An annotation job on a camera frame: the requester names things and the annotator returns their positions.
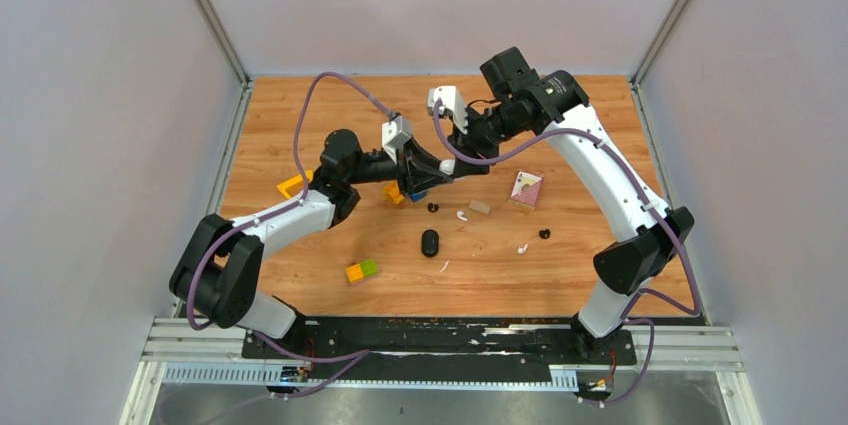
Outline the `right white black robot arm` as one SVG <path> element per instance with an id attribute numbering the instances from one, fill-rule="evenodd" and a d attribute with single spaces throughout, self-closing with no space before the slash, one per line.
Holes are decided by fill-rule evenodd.
<path id="1" fill-rule="evenodd" d="M 598 280 L 570 337 L 577 358 L 596 362 L 609 352 L 610 335 L 647 284 L 674 258 L 688 261 L 683 243 L 694 217 L 685 207 L 670 208 L 638 176 L 573 75 L 557 70 L 541 76 L 516 47 L 480 71 L 495 100 L 482 113 L 452 86 L 438 86 L 428 96 L 429 114 L 453 123 L 452 133 L 440 139 L 456 166 L 484 169 L 546 142 L 587 188 L 615 238 L 593 259 Z"/>

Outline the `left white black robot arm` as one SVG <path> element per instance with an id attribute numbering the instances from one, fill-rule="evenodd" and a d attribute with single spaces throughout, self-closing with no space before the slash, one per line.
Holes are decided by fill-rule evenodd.
<path id="1" fill-rule="evenodd" d="M 169 290 L 220 327 L 240 326 L 268 336 L 283 358 L 306 345 L 302 315 L 280 299 L 259 292 L 265 259 L 284 247 L 344 221 L 360 200 L 356 185 L 390 181 L 408 196 L 453 180 L 454 161 L 440 160 L 403 137 L 399 149 L 364 152 L 347 129 L 324 141 L 320 165 L 299 196 L 254 215 L 227 220 L 204 217 L 171 278 Z"/>

